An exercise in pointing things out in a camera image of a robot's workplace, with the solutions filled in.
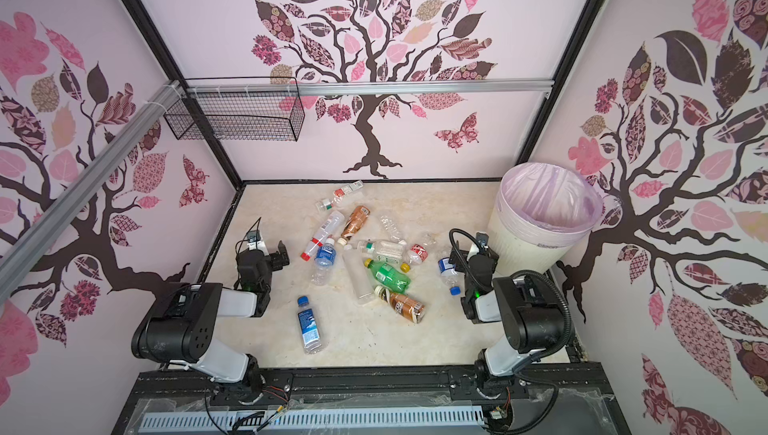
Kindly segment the Pocari Sweat bottle white cap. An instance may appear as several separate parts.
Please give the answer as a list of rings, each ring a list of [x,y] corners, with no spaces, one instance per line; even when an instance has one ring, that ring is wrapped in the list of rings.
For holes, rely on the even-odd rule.
[[[314,272],[311,281],[317,286],[328,283],[336,260],[335,240],[328,237],[318,249],[314,259]]]

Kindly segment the blue cap water bottle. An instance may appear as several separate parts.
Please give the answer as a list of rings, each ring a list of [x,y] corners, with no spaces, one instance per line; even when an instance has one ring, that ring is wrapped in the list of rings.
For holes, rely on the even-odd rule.
[[[323,348],[323,344],[317,319],[309,298],[307,296],[300,296],[297,299],[297,306],[297,319],[303,350],[307,354],[317,353]]]

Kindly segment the clear bottle red green label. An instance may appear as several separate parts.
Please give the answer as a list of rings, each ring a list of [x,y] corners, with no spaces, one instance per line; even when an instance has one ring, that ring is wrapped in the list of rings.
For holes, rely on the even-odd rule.
[[[345,184],[334,190],[329,197],[318,200],[315,203],[315,208],[320,213],[341,208],[360,198],[363,189],[364,182],[362,180]]]

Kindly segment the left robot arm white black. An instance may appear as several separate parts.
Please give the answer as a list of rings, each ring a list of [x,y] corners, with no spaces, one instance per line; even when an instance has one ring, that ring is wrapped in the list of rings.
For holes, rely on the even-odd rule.
[[[244,398],[261,396],[266,381],[256,358],[217,339],[215,325],[220,318],[262,317],[271,301],[273,273],[290,258],[283,242],[273,252],[251,242],[235,261],[238,279],[232,289],[217,282],[175,283],[157,299],[133,334],[133,356],[195,370]]]

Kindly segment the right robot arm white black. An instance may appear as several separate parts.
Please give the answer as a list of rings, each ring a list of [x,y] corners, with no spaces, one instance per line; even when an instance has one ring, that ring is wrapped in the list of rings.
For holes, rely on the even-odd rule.
[[[499,322],[504,331],[474,363],[476,390],[489,399],[498,397],[499,383],[513,382],[530,365],[568,345],[574,335],[570,309],[550,278],[532,270],[496,276],[496,262],[489,249],[470,253],[453,248],[447,258],[463,278],[459,294],[465,317],[477,325]]]

